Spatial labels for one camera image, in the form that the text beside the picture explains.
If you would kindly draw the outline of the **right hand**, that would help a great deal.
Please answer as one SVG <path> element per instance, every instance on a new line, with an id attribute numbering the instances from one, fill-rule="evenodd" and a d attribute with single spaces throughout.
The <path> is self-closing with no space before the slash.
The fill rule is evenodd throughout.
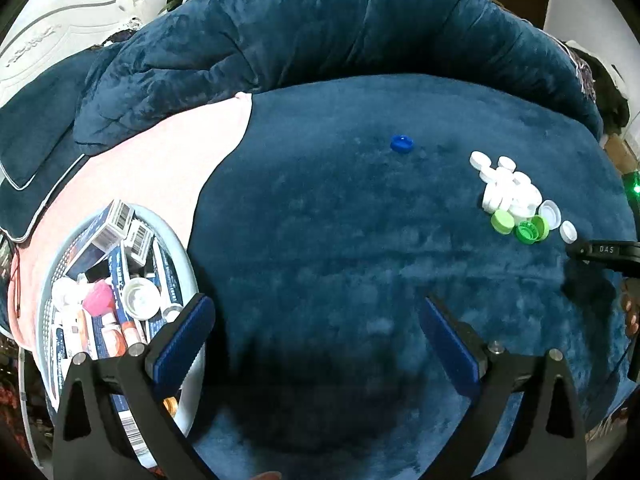
<path id="1" fill-rule="evenodd" d="M 629 339 L 639 331 L 640 284 L 638 278 L 625 278 L 620 306 L 625 313 L 625 330 Z"/>

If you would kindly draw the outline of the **left hand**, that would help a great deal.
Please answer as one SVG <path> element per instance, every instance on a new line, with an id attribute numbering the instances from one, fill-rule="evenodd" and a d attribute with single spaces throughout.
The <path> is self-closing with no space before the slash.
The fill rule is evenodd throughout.
<path id="1" fill-rule="evenodd" d="M 279 471 L 265 471 L 261 474 L 256 474 L 250 480 L 282 480 L 282 474 Z"/>

